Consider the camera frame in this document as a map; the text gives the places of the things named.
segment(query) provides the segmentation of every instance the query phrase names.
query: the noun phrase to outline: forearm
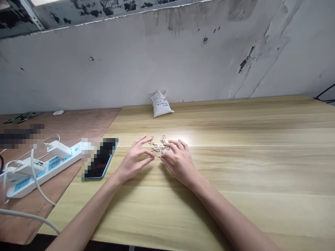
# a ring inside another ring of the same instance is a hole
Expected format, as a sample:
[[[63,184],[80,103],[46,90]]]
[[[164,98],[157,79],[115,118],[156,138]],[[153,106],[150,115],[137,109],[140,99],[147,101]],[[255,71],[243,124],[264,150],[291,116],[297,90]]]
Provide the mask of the forearm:
[[[121,182],[112,175],[52,242],[47,251],[84,250]]]
[[[235,250],[279,250],[261,230],[226,200],[207,180],[201,178],[192,191],[218,223]]]

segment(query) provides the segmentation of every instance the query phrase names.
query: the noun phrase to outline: white cable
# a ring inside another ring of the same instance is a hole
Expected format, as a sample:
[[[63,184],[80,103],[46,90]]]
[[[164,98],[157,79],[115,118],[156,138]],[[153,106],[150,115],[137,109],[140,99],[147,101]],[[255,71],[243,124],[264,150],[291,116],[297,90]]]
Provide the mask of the white cable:
[[[16,160],[19,160],[19,159],[21,159],[21,158],[23,158],[24,156],[26,156],[28,153],[30,153],[31,152],[31,150],[29,151],[29,152],[27,152],[27,153],[25,153],[24,155],[22,155],[21,157],[19,157],[18,159],[16,159]]]
[[[55,135],[58,136],[58,141],[60,142],[60,136],[59,136],[59,134],[53,134],[53,135],[51,135],[50,137],[47,137],[47,138],[44,140],[44,142],[46,142],[48,139],[51,139],[52,136],[55,136]],[[29,153],[31,153],[31,150],[30,150],[29,152],[25,153],[24,155],[22,155],[21,157],[19,157],[19,158],[16,159],[16,160],[19,160],[19,159],[23,158],[24,156],[26,156],[26,155],[29,154]],[[49,154],[49,153],[47,153],[46,155],[44,155],[44,156],[38,158],[38,160],[44,158],[44,157],[47,156],[48,154]]]
[[[26,214],[26,213],[21,213],[21,212],[12,211],[12,210],[6,210],[6,209],[0,209],[0,214],[6,214],[6,215],[19,216],[19,217],[39,220],[39,221],[47,224],[48,226],[50,226],[53,230],[56,231],[57,234],[60,234],[59,229],[54,224],[52,224],[50,221],[44,219],[43,217],[40,217],[40,216],[37,216],[37,215],[34,215],[34,214]]]
[[[2,183],[2,203],[6,204],[9,200],[6,201],[6,181],[7,181],[7,172],[8,172],[8,165],[12,163],[17,163],[16,160],[11,160],[9,161],[4,169],[4,174],[3,174],[3,183]]]
[[[38,181],[37,181],[37,178],[36,178],[36,173],[35,173],[35,167],[34,167],[34,165],[35,165],[35,161],[34,161],[34,149],[32,149],[31,150],[31,154],[30,154],[30,163],[31,163],[31,170],[32,170],[32,176],[33,176],[33,178],[34,178],[34,181],[35,181],[35,183],[36,183],[36,186],[37,186],[37,189],[39,190],[39,192],[41,193],[41,195],[43,196],[43,198],[47,201],[47,202],[49,202],[50,204],[52,204],[52,205],[56,205],[56,203],[54,203],[54,202],[52,202],[48,197],[46,197],[46,195],[43,193],[43,191],[42,191],[42,189],[41,189],[41,187],[39,186],[39,183],[38,183]]]
[[[3,149],[2,151],[1,151],[1,153],[0,154],[2,154],[3,152],[5,152],[5,151],[7,151],[8,149]]]

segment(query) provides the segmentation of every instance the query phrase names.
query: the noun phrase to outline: left hand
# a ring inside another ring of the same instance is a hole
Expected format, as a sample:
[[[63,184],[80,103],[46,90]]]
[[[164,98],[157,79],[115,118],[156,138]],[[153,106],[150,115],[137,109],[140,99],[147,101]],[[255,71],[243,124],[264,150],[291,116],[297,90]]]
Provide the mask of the left hand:
[[[155,155],[148,149],[141,149],[143,144],[152,141],[152,138],[146,138],[147,135],[144,134],[140,139],[134,141],[130,151],[127,153],[122,163],[115,171],[115,175],[118,176],[120,182],[125,182],[133,178],[144,166],[149,164],[155,159]],[[148,154],[150,157],[145,160],[139,161],[138,156],[142,154]]]

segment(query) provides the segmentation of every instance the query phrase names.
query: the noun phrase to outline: smartphone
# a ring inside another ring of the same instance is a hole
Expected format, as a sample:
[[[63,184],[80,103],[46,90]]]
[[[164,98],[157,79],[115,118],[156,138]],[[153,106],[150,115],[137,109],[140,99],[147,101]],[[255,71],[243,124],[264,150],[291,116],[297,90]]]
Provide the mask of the smartphone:
[[[105,176],[118,142],[118,138],[104,138],[93,161],[85,170],[85,179],[101,179]]]

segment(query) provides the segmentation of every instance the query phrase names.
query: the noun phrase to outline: finger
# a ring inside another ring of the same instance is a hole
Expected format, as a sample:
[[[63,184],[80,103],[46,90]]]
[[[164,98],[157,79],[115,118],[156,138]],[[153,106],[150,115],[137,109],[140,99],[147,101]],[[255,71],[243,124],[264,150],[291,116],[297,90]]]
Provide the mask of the finger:
[[[134,143],[132,144],[132,147],[131,147],[131,148],[133,148],[133,147],[134,147],[140,140],[144,139],[146,136],[147,136],[147,135],[144,134],[141,138],[135,140]]]
[[[155,157],[146,158],[145,160],[142,160],[142,161],[138,162],[138,165],[142,168],[142,167],[146,166],[147,164],[149,164],[154,159],[155,159]]]
[[[145,143],[148,143],[149,141],[152,141],[152,137],[141,139],[141,140],[136,144],[136,146],[137,146],[138,148],[141,148]]]
[[[181,139],[179,139],[178,141],[182,144],[182,146],[184,147],[184,150],[186,152],[188,152],[188,145],[184,141],[182,141]]]
[[[151,151],[149,151],[148,149],[140,149],[138,152],[137,152],[137,154],[136,154],[136,157],[138,157],[139,155],[142,155],[142,154],[148,154],[150,157],[155,157],[155,155],[151,152]]]
[[[167,147],[170,147],[172,149],[173,153],[176,153],[176,152],[180,151],[178,149],[178,147],[175,144],[173,144],[173,143],[164,143],[163,145],[167,146]]]
[[[174,154],[172,152],[165,152],[162,154],[162,158],[168,158],[174,162]]]
[[[175,144],[179,150],[184,151],[184,147],[179,141],[169,140],[169,142]]]
[[[166,167],[174,174],[174,165],[165,158],[161,158],[161,161],[166,165]]]

